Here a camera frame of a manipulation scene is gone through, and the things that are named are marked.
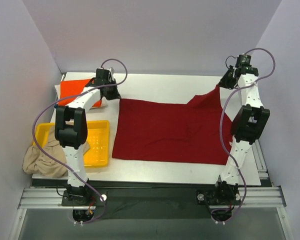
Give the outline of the dark red t shirt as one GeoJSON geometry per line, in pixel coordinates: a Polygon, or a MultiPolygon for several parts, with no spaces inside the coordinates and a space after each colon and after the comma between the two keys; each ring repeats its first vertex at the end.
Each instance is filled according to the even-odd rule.
{"type": "Polygon", "coordinates": [[[186,104],[121,99],[112,157],[173,163],[225,165],[220,142],[220,88],[186,104]]]}

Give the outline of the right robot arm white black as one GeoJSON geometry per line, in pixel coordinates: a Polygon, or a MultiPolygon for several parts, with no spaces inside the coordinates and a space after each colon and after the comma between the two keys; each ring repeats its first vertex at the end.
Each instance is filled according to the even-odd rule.
{"type": "Polygon", "coordinates": [[[226,165],[218,177],[216,188],[211,192],[212,200],[217,204],[240,199],[238,186],[241,168],[270,117],[270,110],[264,107],[260,98],[257,83],[259,72],[251,65],[251,58],[248,54],[238,55],[236,64],[228,67],[217,84],[221,88],[238,90],[241,101],[241,107],[230,128],[231,150],[226,151],[226,165]]]}

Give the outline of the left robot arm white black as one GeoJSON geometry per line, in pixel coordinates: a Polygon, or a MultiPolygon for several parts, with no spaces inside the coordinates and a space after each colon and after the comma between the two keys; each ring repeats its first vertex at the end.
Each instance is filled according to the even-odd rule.
{"type": "Polygon", "coordinates": [[[114,100],[120,97],[114,69],[100,67],[79,96],[56,108],[54,135],[69,167],[66,192],[80,206],[87,205],[93,193],[86,185],[89,178],[84,165],[84,143],[88,137],[86,112],[102,98],[114,100]]]}

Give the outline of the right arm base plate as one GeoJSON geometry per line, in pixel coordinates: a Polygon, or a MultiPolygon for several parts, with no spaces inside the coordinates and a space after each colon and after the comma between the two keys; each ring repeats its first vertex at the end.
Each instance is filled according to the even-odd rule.
{"type": "Polygon", "coordinates": [[[236,194],[230,190],[198,189],[195,192],[195,197],[198,205],[235,206],[241,202],[236,194]]]}

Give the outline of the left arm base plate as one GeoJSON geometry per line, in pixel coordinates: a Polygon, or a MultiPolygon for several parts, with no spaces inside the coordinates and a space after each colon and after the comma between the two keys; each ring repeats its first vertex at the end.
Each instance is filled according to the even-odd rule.
{"type": "Polygon", "coordinates": [[[65,190],[62,195],[61,205],[63,207],[103,207],[105,204],[95,193],[88,193],[86,196],[82,196],[70,194],[65,190]]]}

